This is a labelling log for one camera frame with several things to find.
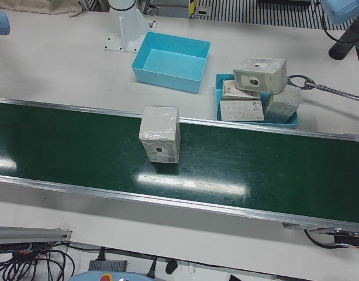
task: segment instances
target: emergency stop button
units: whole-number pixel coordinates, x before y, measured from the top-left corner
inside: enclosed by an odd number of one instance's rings
[[[100,278],[100,281],[113,281],[113,277],[109,273],[106,273]]]

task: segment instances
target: white table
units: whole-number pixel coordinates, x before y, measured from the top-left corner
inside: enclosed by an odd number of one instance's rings
[[[142,112],[173,105],[181,116],[214,119],[217,73],[245,57],[284,57],[289,74],[359,95],[355,51],[327,55],[323,32],[155,18],[157,31],[211,41],[199,94],[138,83],[135,55],[105,52],[105,13],[47,16],[7,12],[0,36],[0,97]],[[300,129],[359,134],[359,103],[312,90],[303,93]],[[0,184],[0,225],[68,228],[73,240],[312,280],[359,280],[359,251],[324,250],[281,224]]]

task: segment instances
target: green conveyor belt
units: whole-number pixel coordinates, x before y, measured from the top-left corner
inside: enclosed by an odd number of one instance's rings
[[[0,103],[0,175],[359,223],[359,142],[181,124],[152,164],[139,118]]]

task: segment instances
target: round hole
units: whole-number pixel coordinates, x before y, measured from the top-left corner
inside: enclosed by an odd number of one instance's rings
[[[252,85],[259,85],[259,81],[255,80],[255,79],[251,79],[251,80],[250,80],[250,83],[251,83]]]

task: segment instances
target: red button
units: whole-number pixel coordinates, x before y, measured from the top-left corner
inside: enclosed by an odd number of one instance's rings
[[[112,281],[112,277],[111,277],[111,275],[103,275],[100,278],[100,281]]]

